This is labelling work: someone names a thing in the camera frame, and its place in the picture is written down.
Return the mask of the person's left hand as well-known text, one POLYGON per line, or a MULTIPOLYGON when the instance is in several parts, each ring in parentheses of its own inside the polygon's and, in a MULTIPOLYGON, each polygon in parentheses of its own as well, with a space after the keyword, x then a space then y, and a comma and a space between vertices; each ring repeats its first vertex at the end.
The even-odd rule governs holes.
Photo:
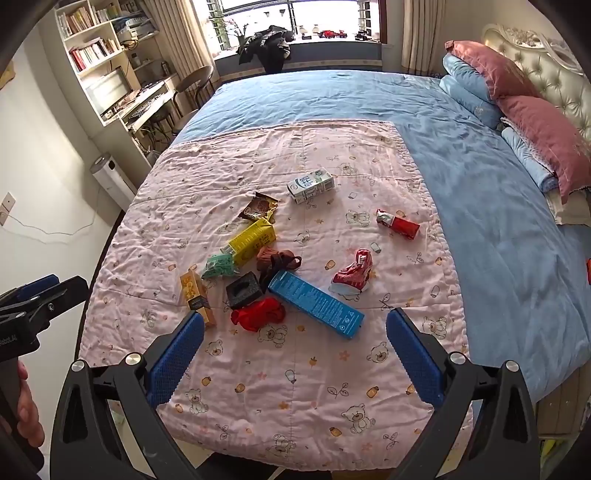
POLYGON ((17 362, 20 380, 20 395, 17 402, 17 430, 33 448, 40 448, 45 441, 45 432, 40 423, 39 411, 27 383, 28 372, 22 361, 17 362))

